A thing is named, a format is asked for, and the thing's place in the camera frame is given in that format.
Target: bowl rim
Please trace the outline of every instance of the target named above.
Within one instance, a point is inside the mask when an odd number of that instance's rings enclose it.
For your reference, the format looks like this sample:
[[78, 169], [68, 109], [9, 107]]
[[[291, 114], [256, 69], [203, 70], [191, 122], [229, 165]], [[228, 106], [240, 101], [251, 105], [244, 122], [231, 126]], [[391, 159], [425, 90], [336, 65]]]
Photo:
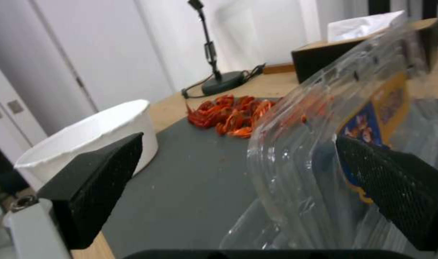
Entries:
[[[43, 146], [48, 145], [51, 141], [54, 140], [54, 138], [56, 138], [59, 135], [62, 135], [66, 132], [72, 131], [74, 130], [76, 127], [79, 127], [82, 124], [87, 123], [90, 120], [95, 119], [96, 117], [102, 116], [103, 113], [108, 112], [109, 110], [121, 107], [123, 105], [129, 105], [132, 103], [140, 103], [140, 111], [137, 113], [134, 113], [133, 116], [128, 117], [126, 121], [124, 121], [123, 123], [117, 125], [115, 128], [113, 128], [110, 131], [104, 132], [104, 133], [100, 133], [98, 135], [96, 135], [95, 137], [90, 138], [89, 140], [84, 141], [83, 143], [74, 146], [74, 148], [66, 150], [66, 151], [62, 151], [56, 154], [53, 154], [51, 156], [45, 156], [42, 159], [38, 159], [36, 161], [33, 162], [24, 162], [23, 160], [27, 159], [27, 157], [29, 157], [31, 154], [33, 154], [37, 149], [42, 148]], [[26, 169], [26, 168], [32, 168], [32, 167], [36, 167], [39, 164], [43, 164], [43, 163], [48, 163], [50, 161], [53, 161], [55, 159], [58, 159], [59, 157], [62, 157], [65, 154], [71, 154], [74, 151], [78, 150], [78, 149], [82, 149], [83, 147], [89, 146], [91, 143], [94, 143], [95, 141], [97, 141], [100, 138], [103, 138], [107, 135], [109, 135], [110, 133], [113, 133], [117, 130], [119, 130], [120, 128], [128, 125], [129, 123], [132, 123], [138, 116], [140, 116], [141, 114], [145, 113], [148, 110], [148, 107], [150, 106], [150, 102], [148, 100], [143, 100], [143, 99], [138, 99], [138, 100], [132, 100], [132, 101], [128, 101], [128, 102], [124, 102], [118, 105], [115, 105], [111, 108], [105, 109], [105, 110], [101, 110], [98, 113], [95, 113], [89, 117], [86, 117], [72, 125], [69, 125], [63, 129], [61, 129], [60, 131], [54, 133], [53, 135], [47, 137], [46, 139], [40, 141], [39, 143], [37, 143], [36, 145], [34, 145], [33, 147], [31, 147], [30, 149], [28, 149], [27, 151], [25, 151], [16, 161], [14, 168], [16, 169]]]

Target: black gripper pad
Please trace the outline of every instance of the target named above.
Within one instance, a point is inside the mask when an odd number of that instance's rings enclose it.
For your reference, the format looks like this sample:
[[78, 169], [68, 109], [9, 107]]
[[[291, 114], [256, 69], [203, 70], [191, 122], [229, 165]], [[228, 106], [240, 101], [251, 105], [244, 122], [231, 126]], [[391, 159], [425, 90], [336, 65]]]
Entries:
[[337, 154], [359, 185], [419, 250], [438, 248], [438, 170], [413, 154], [337, 136]]
[[51, 200], [68, 249], [85, 249], [122, 195], [142, 154], [143, 133], [79, 154], [37, 196]]

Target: wooden table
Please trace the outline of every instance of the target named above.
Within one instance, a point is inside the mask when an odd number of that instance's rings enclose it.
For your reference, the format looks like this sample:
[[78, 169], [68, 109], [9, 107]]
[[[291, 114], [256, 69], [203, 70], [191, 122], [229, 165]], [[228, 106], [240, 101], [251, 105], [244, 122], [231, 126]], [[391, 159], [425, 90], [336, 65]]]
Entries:
[[[434, 94], [438, 98], [438, 62], [428, 77], [428, 83], [433, 86]], [[233, 94], [235, 96], [252, 95], [255, 97], [282, 97], [298, 87], [296, 74], [293, 72], [260, 75], [246, 84], [233, 90], [221, 93]], [[201, 87], [191, 90], [191, 95], [200, 95]], [[219, 95], [212, 95], [205, 98], [189, 99], [187, 103], [196, 108], [204, 100], [212, 100]], [[150, 107], [150, 117], [153, 120], [155, 130], [162, 131], [173, 123], [186, 116], [185, 100], [180, 93], [153, 104]], [[73, 257], [76, 259], [113, 259], [113, 253], [109, 248], [102, 232], [98, 234], [90, 247], [84, 250], [73, 250]]]

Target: gray table mat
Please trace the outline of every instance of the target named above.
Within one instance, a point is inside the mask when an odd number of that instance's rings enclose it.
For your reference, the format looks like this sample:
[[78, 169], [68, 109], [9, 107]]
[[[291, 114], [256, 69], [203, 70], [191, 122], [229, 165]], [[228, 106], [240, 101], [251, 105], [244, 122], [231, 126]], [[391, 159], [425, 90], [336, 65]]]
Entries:
[[[257, 197], [245, 175], [247, 140], [219, 137], [185, 118], [157, 138], [158, 153], [102, 228], [116, 258], [147, 249], [216, 249]], [[431, 255], [412, 246], [406, 253]]]

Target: white bowl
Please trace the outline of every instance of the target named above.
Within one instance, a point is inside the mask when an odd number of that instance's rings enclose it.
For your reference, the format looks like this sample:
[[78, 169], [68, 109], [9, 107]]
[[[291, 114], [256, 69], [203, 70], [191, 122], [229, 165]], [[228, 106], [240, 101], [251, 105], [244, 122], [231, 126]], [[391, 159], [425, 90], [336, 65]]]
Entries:
[[158, 150], [155, 130], [148, 116], [148, 105], [146, 100], [135, 100], [96, 113], [27, 150], [14, 167], [37, 191], [78, 154], [143, 132], [143, 152], [134, 172], [136, 174]]

